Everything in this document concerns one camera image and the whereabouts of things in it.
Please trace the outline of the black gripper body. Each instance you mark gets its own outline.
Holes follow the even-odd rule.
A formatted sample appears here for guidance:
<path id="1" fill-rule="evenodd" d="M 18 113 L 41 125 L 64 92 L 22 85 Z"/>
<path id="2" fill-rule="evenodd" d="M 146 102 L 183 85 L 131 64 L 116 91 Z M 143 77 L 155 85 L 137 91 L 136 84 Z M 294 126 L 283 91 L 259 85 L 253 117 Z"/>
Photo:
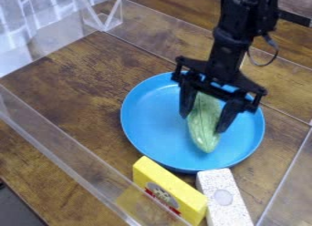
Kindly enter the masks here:
<path id="1" fill-rule="evenodd" d="M 266 95 L 266 90 L 238 69 L 234 74 L 230 74 L 222 68 L 210 67 L 208 61 L 184 56 L 176 56 L 175 63 L 171 80 L 178 83 L 179 87 L 186 80 L 196 89 L 196 93 L 204 93 L 225 103 L 230 99 L 239 98 L 245 103 L 243 111 L 255 112 L 261 98 Z"/>

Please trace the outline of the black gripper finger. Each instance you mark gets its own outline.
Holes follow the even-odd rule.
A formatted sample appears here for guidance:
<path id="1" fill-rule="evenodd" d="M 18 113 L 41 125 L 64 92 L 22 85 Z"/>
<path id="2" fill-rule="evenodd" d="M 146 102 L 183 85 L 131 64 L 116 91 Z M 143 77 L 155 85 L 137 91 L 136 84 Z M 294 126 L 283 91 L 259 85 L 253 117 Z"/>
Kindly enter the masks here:
<path id="1" fill-rule="evenodd" d="M 219 121 L 215 126 L 215 132 L 223 133 L 233 123 L 237 114 L 245 110 L 243 100 L 239 98 L 230 99 L 225 105 L 219 116 Z"/>
<path id="2" fill-rule="evenodd" d="M 188 81 L 183 81 L 180 84 L 179 94 L 179 114 L 182 118 L 186 118 L 192 110 L 196 98 L 196 89 L 191 86 Z"/>

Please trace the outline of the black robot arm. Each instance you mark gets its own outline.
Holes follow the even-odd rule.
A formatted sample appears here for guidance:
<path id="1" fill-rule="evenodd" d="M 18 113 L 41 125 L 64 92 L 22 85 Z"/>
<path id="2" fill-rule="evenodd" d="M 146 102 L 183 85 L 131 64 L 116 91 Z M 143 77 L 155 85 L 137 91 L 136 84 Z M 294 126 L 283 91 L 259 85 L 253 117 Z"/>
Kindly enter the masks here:
<path id="1" fill-rule="evenodd" d="M 237 114 L 254 112 L 266 90 L 241 72 L 242 59 L 259 36 L 273 46 L 269 33 L 275 30 L 278 0 L 221 0 L 221 16 L 212 29 L 212 46 L 207 60 L 176 56 L 171 79 L 180 87 L 179 114 L 186 117 L 199 92 L 225 102 L 215 131 L 227 130 Z"/>

